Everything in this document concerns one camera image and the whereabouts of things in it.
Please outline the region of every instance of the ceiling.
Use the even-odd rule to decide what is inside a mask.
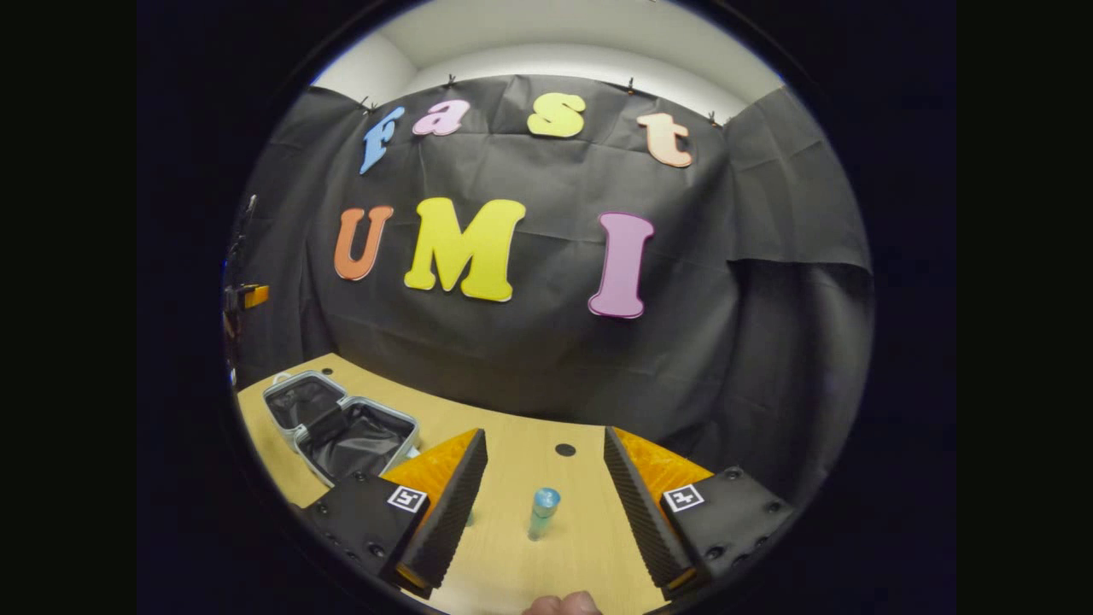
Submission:
[[[661,60],[744,103],[781,85],[773,70],[727,33],[666,1],[434,0],[379,32],[419,69],[496,47],[567,43]]]

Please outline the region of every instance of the black cloth backdrop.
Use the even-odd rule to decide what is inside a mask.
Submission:
[[[579,134],[529,133],[532,103],[548,92],[585,99]],[[471,104],[458,131],[412,133],[449,98]],[[360,175],[365,131],[398,106],[406,115],[387,153]],[[647,150],[636,118],[660,111],[690,130],[685,168]],[[433,395],[616,426],[715,471],[741,464],[798,506],[826,476],[857,412],[872,341],[866,235],[822,130],[786,90],[715,127],[665,98],[575,78],[456,82],[367,115],[312,87],[270,139],[250,193],[259,200],[237,281],[271,289],[244,315],[240,389],[338,353]],[[463,227],[491,199],[526,205],[509,301],[470,298],[458,284],[450,293],[404,285],[416,205],[428,197],[451,199]],[[360,281],[339,277],[342,211],[380,204],[395,213],[375,267]],[[604,211],[656,227],[636,320],[588,310]]]

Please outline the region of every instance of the wooden table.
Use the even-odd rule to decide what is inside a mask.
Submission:
[[[480,427],[490,462],[440,589],[426,602],[451,614],[519,615],[541,595],[587,590],[607,615],[644,613],[665,604],[649,578],[603,464],[603,428],[484,411],[402,387],[327,355],[289,370],[331,369],[350,395],[371,398],[418,419],[419,450],[426,451]],[[285,498],[307,506],[328,487],[281,438],[262,391],[273,378],[238,395],[255,448]],[[573,457],[554,451],[573,446]],[[527,539],[531,498],[540,487],[562,495],[548,534]]]

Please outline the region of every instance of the finger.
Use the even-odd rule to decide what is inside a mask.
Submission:
[[[562,600],[562,615],[602,615],[588,592],[575,592]]]
[[[531,603],[531,607],[524,613],[525,615],[560,615],[562,613],[562,600],[556,595],[537,598]]]

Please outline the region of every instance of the gray storage box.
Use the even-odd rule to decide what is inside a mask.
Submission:
[[[418,443],[418,422],[367,398],[348,397],[332,379],[298,374],[262,392],[270,418],[328,486],[356,472],[379,475]]]

